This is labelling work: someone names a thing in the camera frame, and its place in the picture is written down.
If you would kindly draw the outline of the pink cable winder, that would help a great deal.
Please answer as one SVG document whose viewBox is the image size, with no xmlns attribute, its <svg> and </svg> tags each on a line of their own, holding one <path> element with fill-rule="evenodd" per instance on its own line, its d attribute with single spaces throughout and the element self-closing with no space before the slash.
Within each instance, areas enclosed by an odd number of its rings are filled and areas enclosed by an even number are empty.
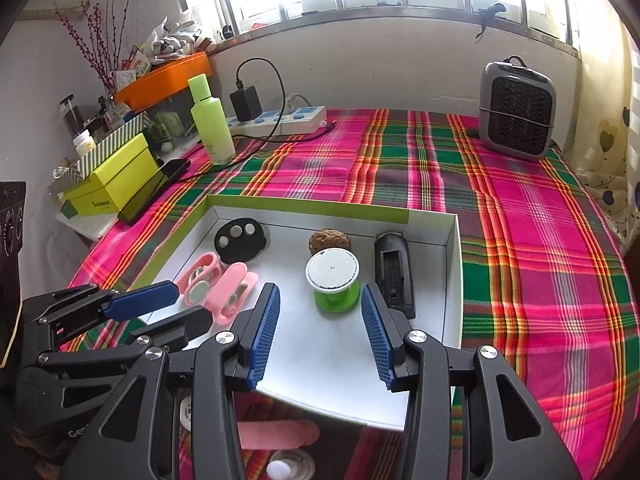
<svg viewBox="0 0 640 480">
<path fill-rule="evenodd" d="M 224 269 L 216 252 L 206 252 L 198 257 L 176 281 L 183 303 L 187 307 L 202 304 L 222 274 Z"/>
</svg>

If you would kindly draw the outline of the pink oblong case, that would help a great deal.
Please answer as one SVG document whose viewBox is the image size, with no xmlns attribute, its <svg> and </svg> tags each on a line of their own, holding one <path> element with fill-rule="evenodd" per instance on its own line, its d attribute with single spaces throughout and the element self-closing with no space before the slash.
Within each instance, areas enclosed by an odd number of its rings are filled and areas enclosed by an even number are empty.
<svg viewBox="0 0 640 480">
<path fill-rule="evenodd" d="M 204 307 L 213 315 L 216 324 L 229 327 L 242 311 L 244 302 L 258 282 L 245 263 L 232 263 L 207 294 Z"/>
</svg>

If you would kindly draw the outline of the black round three-button device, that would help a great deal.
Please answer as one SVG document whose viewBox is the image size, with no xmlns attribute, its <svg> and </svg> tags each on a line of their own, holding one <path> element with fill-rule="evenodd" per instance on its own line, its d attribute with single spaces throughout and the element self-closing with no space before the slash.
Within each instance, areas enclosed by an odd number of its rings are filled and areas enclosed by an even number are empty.
<svg viewBox="0 0 640 480">
<path fill-rule="evenodd" d="M 239 218 L 227 222 L 214 237 L 219 259 L 227 266 L 248 263 L 267 246 L 267 237 L 260 223 L 253 218 Z"/>
</svg>

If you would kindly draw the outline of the pink clip case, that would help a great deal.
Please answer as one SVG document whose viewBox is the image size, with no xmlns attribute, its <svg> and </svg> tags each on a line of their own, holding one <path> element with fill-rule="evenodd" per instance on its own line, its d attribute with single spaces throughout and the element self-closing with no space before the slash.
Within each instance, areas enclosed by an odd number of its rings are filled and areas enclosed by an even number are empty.
<svg viewBox="0 0 640 480">
<path fill-rule="evenodd" d="M 268 422 L 239 422 L 242 450 L 295 450 L 312 445 L 320 437 L 319 427 L 306 419 L 268 420 Z"/>
</svg>

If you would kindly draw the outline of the white green spool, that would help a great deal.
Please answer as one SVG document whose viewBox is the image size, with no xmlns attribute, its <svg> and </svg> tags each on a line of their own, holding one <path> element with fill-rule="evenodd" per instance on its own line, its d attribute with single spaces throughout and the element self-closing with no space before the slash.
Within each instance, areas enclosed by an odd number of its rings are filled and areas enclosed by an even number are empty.
<svg viewBox="0 0 640 480">
<path fill-rule="evenodd" d="M 352 310 L 360 296 L 359 272 L 359 261 L 349 250 L 328 248 L 313 255 L 305 276 L 317 307 L 333 314 Z"/>
</svg>

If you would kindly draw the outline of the brown walnut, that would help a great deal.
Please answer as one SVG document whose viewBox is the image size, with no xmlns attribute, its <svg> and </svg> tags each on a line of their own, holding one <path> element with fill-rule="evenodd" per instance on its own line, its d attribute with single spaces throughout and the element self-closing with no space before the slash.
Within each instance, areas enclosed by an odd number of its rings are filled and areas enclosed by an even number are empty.
<svg viewBox="0 0 640 480">
<path fill-rule="evenodd" d="M 342 231 L 322 229 L 314 232 L 314 234 L 309 237 L 308 248 L 311 255 L 318 254 L 318 252 L 322 252 L 322 250 L 328 248 L 352 250 L 352 242 Z"/>
</svg>

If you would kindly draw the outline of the black rectangular battery charger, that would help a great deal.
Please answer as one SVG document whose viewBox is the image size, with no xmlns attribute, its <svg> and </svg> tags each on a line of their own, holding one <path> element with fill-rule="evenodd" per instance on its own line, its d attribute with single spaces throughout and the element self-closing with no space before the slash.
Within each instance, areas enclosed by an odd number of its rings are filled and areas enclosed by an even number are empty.
<svg viewBox="0 0 640 480">
<path fill-rule="evenodd" d="M 409 245 L 402 233 L 380 234 L 374 242 L 375 283 L 387 307 L 416 317 Z"/>
</svg>

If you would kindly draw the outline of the small white round jar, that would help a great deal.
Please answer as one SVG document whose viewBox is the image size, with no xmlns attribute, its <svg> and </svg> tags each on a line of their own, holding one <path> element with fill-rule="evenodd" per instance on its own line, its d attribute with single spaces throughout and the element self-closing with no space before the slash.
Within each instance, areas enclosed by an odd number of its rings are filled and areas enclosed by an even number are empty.
<svg viewBox="0 0 640 480">
<path fill-rule="evenodd" d="M 190 432 L 192 430 L 192 398 L 185 396 L 179 405 L 179 422 L 181 427 Z"/>
</svg>

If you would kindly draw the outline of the green white cardboard box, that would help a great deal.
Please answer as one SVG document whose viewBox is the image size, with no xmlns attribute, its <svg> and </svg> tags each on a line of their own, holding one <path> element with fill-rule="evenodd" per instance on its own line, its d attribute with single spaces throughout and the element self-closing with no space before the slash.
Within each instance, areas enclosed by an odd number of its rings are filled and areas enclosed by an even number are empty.
<svg viewBox="0 0 640 480">
<path fill-rule="evenodd" d="M 357 281 L 374 280 L 374 241 L 405 235 L 416 295 L 411 325 L 449 347 L 460 347 L 463 271 L 455 214 L 318 200 L 209 194 L 182 220 L 143 267 L 134 287 L 175 280 L 204 252 L 228 221 L 257 220 L 266 249 L 248 267 L 258 282 L 277 284 L 278 326 L 258 391 L 307 411 L 388 430 L 405 425 L 408 396 L 388 391 L 378 378 L 358 307 L 345 313 L 319 309 L 305 276 L 308 240 L 324 228 L 344 232 L 360 263 Z"/>
</svg>

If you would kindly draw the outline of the yellow green shoe box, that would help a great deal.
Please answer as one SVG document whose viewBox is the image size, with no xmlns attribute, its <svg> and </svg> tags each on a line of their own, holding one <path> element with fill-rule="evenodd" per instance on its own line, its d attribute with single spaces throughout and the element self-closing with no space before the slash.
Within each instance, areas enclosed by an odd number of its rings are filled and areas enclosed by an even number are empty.
<svg viewBox="0 0 640 480">
<path fill-rule="evenodd" d="M 158 166 L 139 133 L 97 166 L 88 178 L 63 192 L 81 216 L 117 214 L 157 173 Z"/>
</svg>

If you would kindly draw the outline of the plaid pink green bedspread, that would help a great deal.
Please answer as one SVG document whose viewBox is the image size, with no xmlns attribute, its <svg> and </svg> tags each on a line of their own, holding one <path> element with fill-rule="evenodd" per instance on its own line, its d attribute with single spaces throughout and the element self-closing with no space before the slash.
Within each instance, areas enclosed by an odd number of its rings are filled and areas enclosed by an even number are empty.
<svg viewBox="0 0 640 480">
<path fill-rule="evenodd" d="M 459 220 L 469 346 L 493 344 L 521 375 L 594 479 L 639 417 L 639 307 L 600 208 L 557 151 L 524 162 L 484 148 L 474 117 L 330 110 L 316 140 L 239 142 L 241 166 L 192 180 L 135 226 L 113 226 L 74 285 L 125 290 L 209 193 L 450 212 Z"/>
</svg>

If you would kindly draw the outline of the black smartphone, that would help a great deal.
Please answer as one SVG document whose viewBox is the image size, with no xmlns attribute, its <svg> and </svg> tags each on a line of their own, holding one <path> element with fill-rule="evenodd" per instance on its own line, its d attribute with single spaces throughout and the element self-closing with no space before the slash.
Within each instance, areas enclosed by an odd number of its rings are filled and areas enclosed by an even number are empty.
<svg viewBox="0 0 640 480">
<path fill-rule="evenodd" d="M 175 158 L 165 162 L 119 211 L 117 219 L 127 226 L 133 226 L 166 191 L 166 188 L 176 183 L 190 166 L 191 163 L 185 158 Z"/>
</svg>

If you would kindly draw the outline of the striped white gift box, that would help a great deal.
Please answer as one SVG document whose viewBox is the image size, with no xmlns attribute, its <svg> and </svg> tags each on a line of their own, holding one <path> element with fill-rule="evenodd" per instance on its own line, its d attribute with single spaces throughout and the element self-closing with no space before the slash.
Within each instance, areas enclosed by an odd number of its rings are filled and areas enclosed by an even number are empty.
<svg viewBox="0 0 640 480">
<path fill-rule="evenodd" d="M 93 170 L 98 168 L 102 162 L 105 162 L 122 146 L 142 133 L 145 128 L 148 128 L 150 123 L 151 119 L 145 112 L 132 118 L 129 122 L 126 122 L 125 125 L 113 131 L 99 144 L 96 144 L 87 154 L 82 155 L 77 162 L 74 162 L 73 165 L 66 168 L 63 176 L 73 182 L 84 180 Z"/>
</svg>

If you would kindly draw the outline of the dark glass jar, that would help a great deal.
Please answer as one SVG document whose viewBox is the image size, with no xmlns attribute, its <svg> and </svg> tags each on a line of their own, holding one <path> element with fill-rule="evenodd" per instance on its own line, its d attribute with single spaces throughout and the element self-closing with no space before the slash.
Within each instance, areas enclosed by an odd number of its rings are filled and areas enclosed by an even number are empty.
<svg viewBox="0 0 640 480">
<path fill-rule="evenodd" d="M 74 102 L 74 99 L 75 97 L 72 94 L 69 94 L 58 103 L 58 111 L 60 112 L 63 122 L 73 139 L 84 131 L 85 122 L 78 106 Z"/>
</svg>

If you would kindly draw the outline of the clear plastic storage bin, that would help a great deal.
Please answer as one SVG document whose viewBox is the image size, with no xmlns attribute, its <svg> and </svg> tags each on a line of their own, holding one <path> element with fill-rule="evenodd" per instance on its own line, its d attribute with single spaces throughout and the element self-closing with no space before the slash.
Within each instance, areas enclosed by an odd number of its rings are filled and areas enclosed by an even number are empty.
<svg viewBox="0 0 640 480">
<path fill-rule="evenodd" d="M 152 142 L 177 146 L 193 138 L 198 133 L 191 114 L 193 104 L 191 92 L 183 89 L 150 106 L 145 113 L 151 121 L 148 133 Z"/>
</svg>

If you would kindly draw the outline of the green lotion bottle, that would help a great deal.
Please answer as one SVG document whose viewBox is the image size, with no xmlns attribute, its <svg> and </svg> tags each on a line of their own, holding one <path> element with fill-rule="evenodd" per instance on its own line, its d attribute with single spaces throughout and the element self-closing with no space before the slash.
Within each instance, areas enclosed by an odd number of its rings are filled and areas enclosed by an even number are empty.
<svg viewBox="0 0 640 480">
<path fill-rule="evenodd" d="M 212 96 L 205 74 L 190 78 L 188 83 L 194 101 L 191 114 L 204 150 L 214 164 L 231 162 L 235 148 L 220 99 Z"/>
</svg>

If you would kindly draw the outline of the black power adapter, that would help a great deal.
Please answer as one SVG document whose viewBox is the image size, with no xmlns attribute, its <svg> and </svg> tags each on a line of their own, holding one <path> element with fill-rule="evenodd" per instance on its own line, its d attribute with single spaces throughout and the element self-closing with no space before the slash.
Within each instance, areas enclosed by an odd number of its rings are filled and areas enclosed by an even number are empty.
<svg viewBox="0 0 640 480">
<path fill-rule="evenodd" d="M 230 101 L 239 122 L 251 122 L 262 114 L 262 103 L 254 86 L 236 89 Z"/>
</svg>

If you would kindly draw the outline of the white blue power strip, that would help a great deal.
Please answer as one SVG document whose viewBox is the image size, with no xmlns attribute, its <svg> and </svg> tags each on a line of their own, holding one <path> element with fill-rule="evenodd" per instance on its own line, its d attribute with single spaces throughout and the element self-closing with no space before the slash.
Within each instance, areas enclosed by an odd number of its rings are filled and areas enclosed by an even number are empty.
<svg viewBox="0 0 640 480">
<path fill-rule="evenodd" d="M 268 110 L 251 122 L 239 122 L 236 117 L 227 119 L 232 136 L 251 136 L 265 138 L 274 131 L 274 136 L 295 136 L 296 134 L 314 134 L 326 126 L 326 108 L 324 106 L 299 107 L 290 114 L 278 119 L 278 110 Z"/>
</svg>

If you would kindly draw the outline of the orange storage bin lid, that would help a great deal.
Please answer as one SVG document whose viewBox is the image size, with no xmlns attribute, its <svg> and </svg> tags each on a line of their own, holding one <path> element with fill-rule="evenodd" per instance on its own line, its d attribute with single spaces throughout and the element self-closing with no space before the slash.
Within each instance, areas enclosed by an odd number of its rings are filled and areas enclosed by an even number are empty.
<svg viewBox="0 0 640 480">
<path fill-rule="evenodd" d="M 189 88 L 189 80 L 198 75 L 213 75 L 205 52 L 198 52 L 152 70 L 114 95 L 116 104 L 126 104 L 135 113 Z"/>
</svg>

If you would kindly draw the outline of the red berry branches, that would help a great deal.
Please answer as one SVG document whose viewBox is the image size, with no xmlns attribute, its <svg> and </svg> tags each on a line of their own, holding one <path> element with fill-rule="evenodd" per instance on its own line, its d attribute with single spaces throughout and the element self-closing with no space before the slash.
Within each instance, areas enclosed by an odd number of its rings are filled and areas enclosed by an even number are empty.
<svg viewBox="0 0 640 480">
<path fill-rule="evenodd" d="M 106 93 L 116 93 L 116 73 L 122 68 L 128 14 L 134 0 L 79 0 L 73 11 L 54 6 L 54 15 L 66 29 L 82 57 L 103 84 Z"/>
</svg>

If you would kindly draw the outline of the heart patterned curtain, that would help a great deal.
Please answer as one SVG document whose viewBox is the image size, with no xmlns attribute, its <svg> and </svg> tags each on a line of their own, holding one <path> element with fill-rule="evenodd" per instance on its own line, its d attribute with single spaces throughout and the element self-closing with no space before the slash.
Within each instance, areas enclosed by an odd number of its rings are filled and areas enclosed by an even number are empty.
<svg viewBox="0 0 640 480">
<path fill-rule="evenodd" d="M 639 237 L 639 49 L 618 18 L 582 33 L 570 166 L 626 252 Z"/>
</svg>

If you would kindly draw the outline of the grey small space heater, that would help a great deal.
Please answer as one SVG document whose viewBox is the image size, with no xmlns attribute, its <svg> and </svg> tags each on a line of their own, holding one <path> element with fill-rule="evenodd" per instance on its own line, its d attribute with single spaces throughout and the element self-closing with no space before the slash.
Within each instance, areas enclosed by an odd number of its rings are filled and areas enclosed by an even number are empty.
<svg viewBox="0 0 640 480">
<path fill-rule="evenodd" d="M 516 55 L 488 63 L 480 78 L 480 140 L 493 151 L 541 160 L 551 143 L 556 109 L 552 80 Z"/>
</svg>

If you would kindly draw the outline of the black clip on windowsill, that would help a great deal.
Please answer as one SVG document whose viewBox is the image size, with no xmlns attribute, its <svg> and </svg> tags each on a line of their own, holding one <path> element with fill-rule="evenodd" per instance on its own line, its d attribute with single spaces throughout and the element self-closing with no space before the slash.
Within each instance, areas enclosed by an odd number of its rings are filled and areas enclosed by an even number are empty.
<svg viewBox="0 0 640 480">
<path fill-rule="evenodd" d="M 501 2 L 491 3 L 486 9 L 480 9 L 478 16 L 480 17 L 480 31 L 476 34 L 475 39 L 480 40 L 486 32 L 486 28 L 497 14 L 506 12 L 506 6 Z"/>
</svg>

